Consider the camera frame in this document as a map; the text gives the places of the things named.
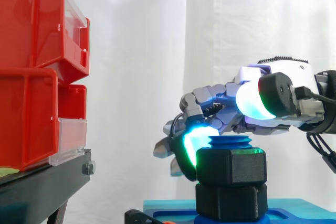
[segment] black clamp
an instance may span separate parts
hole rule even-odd
[[[148,221],[151,221],[151,224],[163,224],[139,210],[133,209],[125,213],[125,224],[146,224]]]

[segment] metal bolt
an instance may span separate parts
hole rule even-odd
[[[85,174],[93,175],[95,171],[96,171],[95,161],[87,161],[87,163],[85,164]]]

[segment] black metal shelf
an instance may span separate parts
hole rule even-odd
[[[0,223],[62,223],[67,200],[89,180],[86,167],[91,150],[59,166],[0,178]]]

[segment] red plastic drawer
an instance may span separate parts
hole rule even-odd
[[[73,0],[0,0],[0,67],[52,68],[66,84],[86,77],[89,26]]]
[[[51,69],[0,69],[0,111],[0,168],[26,170],[48,157],[57,165],[82,154],[85,86],[61,87]]]

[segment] cable connector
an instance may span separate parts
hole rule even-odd
[[[328,156],[323,156],[322,158],[329,168],[336,174],[336,152],[332,152]]]
[[[295,88],[295,95],[297,100],[307,100],[313,97],[313,92],[311,92],[311,90],[307,87],[302,86]]]

